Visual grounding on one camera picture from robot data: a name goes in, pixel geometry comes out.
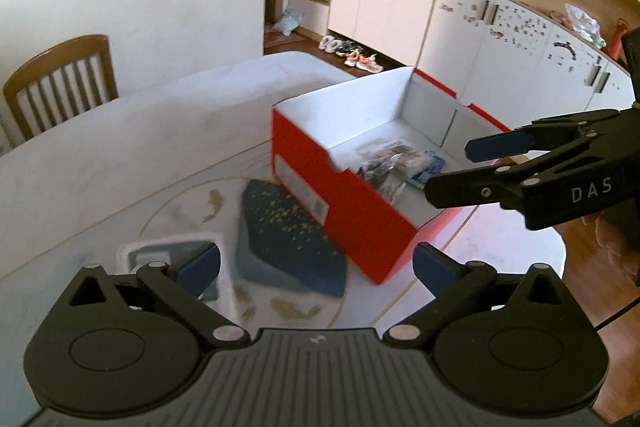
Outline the white wall cabinets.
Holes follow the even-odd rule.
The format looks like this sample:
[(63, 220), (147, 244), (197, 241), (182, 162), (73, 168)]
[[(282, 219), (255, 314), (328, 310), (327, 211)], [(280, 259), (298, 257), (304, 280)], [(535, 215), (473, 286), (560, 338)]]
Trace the white wall cabinets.
[(509, 128), (636, 98), (620, 66), (512, 0), (331, 0), (328, 27)]

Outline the white tissue pack dark label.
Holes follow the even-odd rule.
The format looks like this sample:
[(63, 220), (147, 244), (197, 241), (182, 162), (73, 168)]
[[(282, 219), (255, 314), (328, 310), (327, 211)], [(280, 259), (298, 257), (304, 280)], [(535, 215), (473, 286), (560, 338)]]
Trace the white tissue pack dark label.
[(226, 245), (224, 245), (224, 236), (221, 233), (182, 233), (160, 239), (124, 244), (119, 246), (116, 251), (115, 273), (134, 274), (145, 265), (163, 263), (166, 265), (168, 274), (176, 282), (176, 268), (182, 257), (184, 244), (188, 242), (213, 242), (218, 246), (221, 260), (218, 277), (200, 297), (196, 298), (228, 319), (236, 319), (238, 306), (235, 302), (229, 261), (224, 259)]

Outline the pair of sneakers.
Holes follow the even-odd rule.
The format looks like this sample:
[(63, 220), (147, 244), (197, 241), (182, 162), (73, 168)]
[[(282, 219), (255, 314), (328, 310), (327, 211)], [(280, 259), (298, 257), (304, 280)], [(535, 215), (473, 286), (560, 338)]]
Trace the pair of sneakers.
[(384, 66), (378, 64), (375, 53), (367, 54), (360, 44), (352, 40), (325, 35), (321, 38), (318, 49), (341, 58), (347, 67), (370, 72), (370, 74), (378, 74), (384, 70)]

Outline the red and white cardboard box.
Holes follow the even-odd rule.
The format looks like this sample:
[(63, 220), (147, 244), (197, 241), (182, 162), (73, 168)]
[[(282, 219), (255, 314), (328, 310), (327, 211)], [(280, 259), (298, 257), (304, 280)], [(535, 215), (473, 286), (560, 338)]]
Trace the red and white cardboard box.
[(466, 143), (506, 131), (474, 104), (410, 67), (289, 98), (272, 110), (273, 173), (329, 238), (375, 284), (410, 258), (416, 236), (434, 239), (454, 217), (407, 185), (389, 202), (360, 178), (363, 164), (392, 145), (444, 158), (446, 171), (471, 167)]

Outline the blue small packet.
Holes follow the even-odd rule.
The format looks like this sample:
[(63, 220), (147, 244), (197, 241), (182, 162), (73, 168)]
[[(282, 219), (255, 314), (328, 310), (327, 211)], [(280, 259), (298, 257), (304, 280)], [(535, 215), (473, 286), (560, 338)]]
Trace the blue small packet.
[(434, 150), (426, 150), (419, 168), (409, 176), (407, 181), (415, 187), (423, 188), (432, 176), (442, 172), (446, 164), (446, 159), (436, 154)]

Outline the wooden dining chair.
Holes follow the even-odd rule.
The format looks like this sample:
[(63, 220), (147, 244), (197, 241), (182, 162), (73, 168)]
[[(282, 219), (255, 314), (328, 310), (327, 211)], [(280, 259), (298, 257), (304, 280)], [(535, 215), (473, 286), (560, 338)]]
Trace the wooden dining chair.
[(116, 100), (107, 36), (80, 36), (43, 51), (6, 80), (3, 95), (26, 141)]

